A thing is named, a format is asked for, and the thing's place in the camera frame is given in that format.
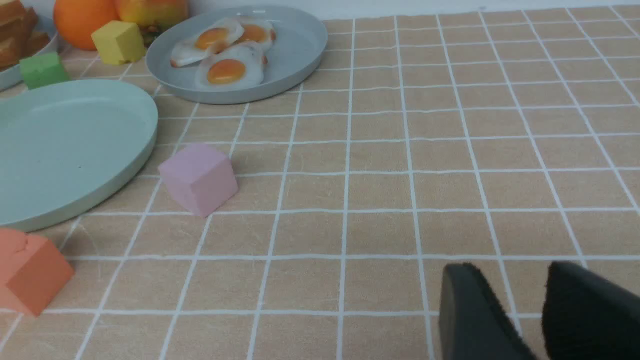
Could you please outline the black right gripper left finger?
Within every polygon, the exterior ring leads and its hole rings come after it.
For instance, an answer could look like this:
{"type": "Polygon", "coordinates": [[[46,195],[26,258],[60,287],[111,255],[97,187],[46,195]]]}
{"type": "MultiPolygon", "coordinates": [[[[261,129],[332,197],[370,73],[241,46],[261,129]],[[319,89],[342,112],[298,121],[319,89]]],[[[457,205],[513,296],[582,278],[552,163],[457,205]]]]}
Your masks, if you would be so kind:
{"type": "Polygon", "coordinates": [[[483,272],[472,263],[443,267],[439,342],[444,360],[535,360],[483,272]]]}

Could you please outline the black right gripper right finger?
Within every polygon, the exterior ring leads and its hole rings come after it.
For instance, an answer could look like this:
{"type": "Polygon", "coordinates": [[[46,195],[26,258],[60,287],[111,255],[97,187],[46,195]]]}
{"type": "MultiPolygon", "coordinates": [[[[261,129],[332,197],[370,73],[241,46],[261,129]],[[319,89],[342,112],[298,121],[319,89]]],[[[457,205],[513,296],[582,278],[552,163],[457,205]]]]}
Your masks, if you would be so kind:
{"type": "Polygon", "coordinates": [[[551,360],[637,360],[639,296],[564,260],[548,267],[542,337],[551,360]]]}

